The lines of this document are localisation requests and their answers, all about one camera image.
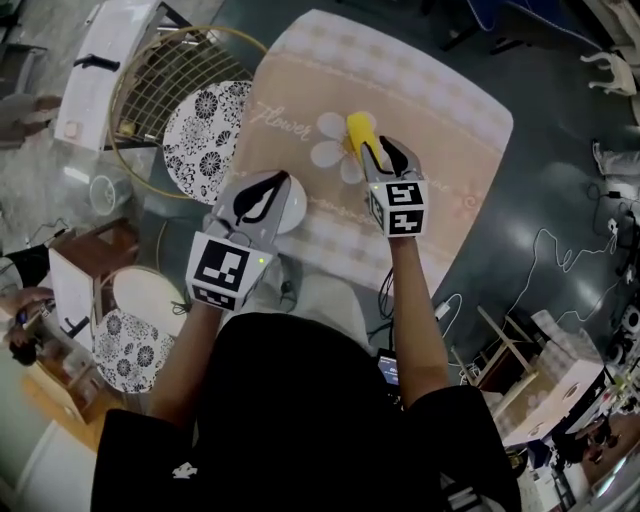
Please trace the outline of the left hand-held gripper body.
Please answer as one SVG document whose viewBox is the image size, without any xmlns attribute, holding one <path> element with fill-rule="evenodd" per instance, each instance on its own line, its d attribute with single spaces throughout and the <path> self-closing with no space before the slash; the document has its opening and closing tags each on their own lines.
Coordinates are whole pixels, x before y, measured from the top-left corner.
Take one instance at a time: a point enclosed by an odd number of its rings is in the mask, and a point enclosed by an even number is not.
<svg viewBox="0 0 640 512">
<path fill-rule="evenodd" d="M 237 312 L 274 260 L 274 214 L 255 209 L 238 216 L 216 208 L 195 233 L 186 272 L 192 300 Z"/>
</svg>

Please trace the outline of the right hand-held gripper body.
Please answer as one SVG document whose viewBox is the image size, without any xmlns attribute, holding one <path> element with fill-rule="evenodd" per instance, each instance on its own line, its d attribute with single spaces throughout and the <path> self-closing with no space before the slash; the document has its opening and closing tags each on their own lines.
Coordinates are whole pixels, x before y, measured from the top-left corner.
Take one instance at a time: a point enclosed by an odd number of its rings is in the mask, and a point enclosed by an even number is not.
<svg viewBox="0 0 640 512">
<path fill-rule="evenodd" d="M 428 185 L 420 173 L 400 178 L 368 177 L 369 211 L 386 238 L 416 237 L 428 219 Z"/>
</svg>

